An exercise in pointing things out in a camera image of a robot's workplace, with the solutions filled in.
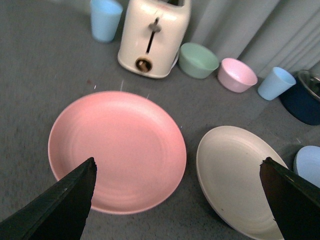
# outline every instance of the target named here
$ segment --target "light blue cup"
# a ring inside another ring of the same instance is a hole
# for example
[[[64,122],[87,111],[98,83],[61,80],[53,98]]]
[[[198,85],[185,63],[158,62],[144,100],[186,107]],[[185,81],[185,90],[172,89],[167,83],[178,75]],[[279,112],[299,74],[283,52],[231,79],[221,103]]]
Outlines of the light blue cup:
[[[289,72],[276,66],[263,80],[258,93],[263,99],[271,101],[296,83],[296,79]]]
[[[115,38],[123,7],[115,0],[91,0],[91,30],[95,40],[108,43]]]

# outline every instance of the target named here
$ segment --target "light blue bowl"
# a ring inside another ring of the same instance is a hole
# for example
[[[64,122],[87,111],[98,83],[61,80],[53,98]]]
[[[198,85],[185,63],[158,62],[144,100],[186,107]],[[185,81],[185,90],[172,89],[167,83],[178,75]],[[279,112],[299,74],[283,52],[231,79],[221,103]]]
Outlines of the light blue bowl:
[[[219,60],[212,51],[192,42],[181,46],[178,63],[183,72],[196,79],[205,79],[219,67]]]
[[[320,188],[320,147],[304,146],[295,156],[293,171]]]

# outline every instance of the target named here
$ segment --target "green bowl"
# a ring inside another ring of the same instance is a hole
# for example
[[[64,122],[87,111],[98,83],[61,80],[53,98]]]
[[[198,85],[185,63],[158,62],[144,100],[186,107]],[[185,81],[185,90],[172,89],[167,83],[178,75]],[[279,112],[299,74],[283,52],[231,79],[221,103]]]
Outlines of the green bowl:
[[[219,67],[219,60],[208,48],[192,42],[180,48],[179,66],[187,75],[205,79]]]

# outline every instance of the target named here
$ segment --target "pink plate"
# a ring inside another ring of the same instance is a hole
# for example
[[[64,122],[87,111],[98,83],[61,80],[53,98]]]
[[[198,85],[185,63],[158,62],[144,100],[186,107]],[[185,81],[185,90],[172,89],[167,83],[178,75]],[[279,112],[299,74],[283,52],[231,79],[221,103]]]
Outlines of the pink plate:
[[[183,136],[168,113],[122,91],[90,94],[63,110],[51,129],[48,157],[57,180],[94,157],[92,209],[110,214],[162,203],[178,187],[187,161]]]

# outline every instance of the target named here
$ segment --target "bowl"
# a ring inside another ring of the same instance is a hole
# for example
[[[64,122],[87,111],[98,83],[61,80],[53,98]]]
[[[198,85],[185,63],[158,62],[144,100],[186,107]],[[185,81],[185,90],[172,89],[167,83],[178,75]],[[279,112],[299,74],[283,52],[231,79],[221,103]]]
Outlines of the bowl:
[[[225,88],[235,93],[243,93],[258,82],[255,72],[234,58],[222,60],[218,80]]]
[[[307,70],[294,77],[296,85],[280,95],[282,105],[301,122],[320,125],[320,77]]]
[[[320,188],[320,147],[304,146],[295,156],[293,171]]]
[[[181,46],[178,63],[183,72],[196,79],[205,79],[219,67],[219,60],[212,51],[193,42]]]

